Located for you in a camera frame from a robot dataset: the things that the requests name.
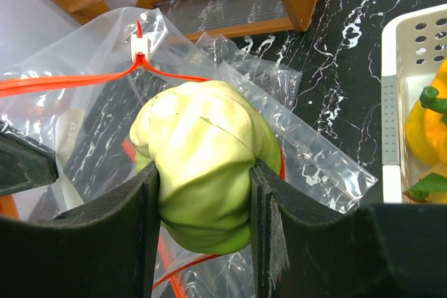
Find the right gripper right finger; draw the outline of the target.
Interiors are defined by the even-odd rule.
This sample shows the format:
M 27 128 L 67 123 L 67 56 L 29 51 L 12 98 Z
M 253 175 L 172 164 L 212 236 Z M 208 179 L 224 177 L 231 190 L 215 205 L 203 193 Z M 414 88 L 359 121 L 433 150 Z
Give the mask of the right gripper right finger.
M 446 207 L 373 204 L 340 214 L 251 169 L 257 297 L 445 297 Z

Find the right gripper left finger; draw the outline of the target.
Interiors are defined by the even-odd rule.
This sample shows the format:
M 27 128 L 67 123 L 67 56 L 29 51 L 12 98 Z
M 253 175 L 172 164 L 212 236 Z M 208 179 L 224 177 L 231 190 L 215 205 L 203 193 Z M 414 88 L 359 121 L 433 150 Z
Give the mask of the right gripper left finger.
M 150 297 L 160 218 L 154 164 L 36 222 L 1 218 L 2 297 Z

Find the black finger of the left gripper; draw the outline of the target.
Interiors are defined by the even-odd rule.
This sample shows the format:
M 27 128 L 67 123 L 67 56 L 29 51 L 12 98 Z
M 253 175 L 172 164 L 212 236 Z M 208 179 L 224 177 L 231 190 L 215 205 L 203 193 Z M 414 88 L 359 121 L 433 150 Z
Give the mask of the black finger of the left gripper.
M 55 182 L 55 152 L 1 122 L 1 195 L 11 195 Z

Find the clear red zip bag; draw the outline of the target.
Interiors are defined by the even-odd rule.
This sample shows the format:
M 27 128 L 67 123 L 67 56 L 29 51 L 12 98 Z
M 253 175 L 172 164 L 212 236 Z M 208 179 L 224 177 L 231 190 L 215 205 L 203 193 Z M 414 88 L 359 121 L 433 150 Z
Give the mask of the clear red zip bag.
M 135 176 L 129 128 L 139 109 L 177 80 L 131 69 L 131 37 L 149 36 L 155 68 L 220 80 L 215 63 L 157 10 L 124 8 L 100 16 L 13 66 L 2 80 L 124 72 L 124 77 L 1 99 L 1 122 L 55 152 L 57 180 L 1 195 L 1 218 L 36 222 L 91 202 Z M 159 228 L 154 278 L 193 259 Z M 249 248 L 173 276 L 150 297 L 253 297 Z

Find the yellow bell pepper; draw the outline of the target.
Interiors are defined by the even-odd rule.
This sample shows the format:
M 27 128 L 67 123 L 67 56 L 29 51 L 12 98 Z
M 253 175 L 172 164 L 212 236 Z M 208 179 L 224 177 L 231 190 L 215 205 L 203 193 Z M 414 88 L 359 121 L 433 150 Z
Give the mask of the yellow bell pepper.
M 414 156 L 428 165 L 446 163 L 446 62 L 423 88 L 405 123 Z

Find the light green cabbage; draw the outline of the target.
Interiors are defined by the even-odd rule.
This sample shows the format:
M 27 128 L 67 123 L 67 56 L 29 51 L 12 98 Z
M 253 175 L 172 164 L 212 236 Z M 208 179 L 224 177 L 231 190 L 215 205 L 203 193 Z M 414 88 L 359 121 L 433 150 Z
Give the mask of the light green cabbage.
M 251 169 L 274 172 L 282 152 L 270 125 L 232 85 L 186 82 L 149 99 L 129 133 L 139 170 L 155 164 L 158 210 L 183 248 L 225 255 L 250 242 Z

